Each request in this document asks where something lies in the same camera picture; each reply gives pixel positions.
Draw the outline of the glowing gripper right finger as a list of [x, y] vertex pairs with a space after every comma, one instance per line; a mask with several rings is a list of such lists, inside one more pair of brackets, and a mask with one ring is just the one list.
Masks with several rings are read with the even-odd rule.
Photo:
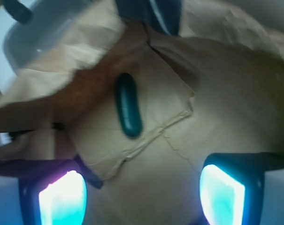
[[210, 225], [284, 225], [284, 154], [210, 154], [199, 191]]

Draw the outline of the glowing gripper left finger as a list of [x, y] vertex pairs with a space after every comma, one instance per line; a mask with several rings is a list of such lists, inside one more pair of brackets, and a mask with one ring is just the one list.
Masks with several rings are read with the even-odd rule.
[[81, 225], [87, 186], [73, 160], [0, 160], [0, 225]]

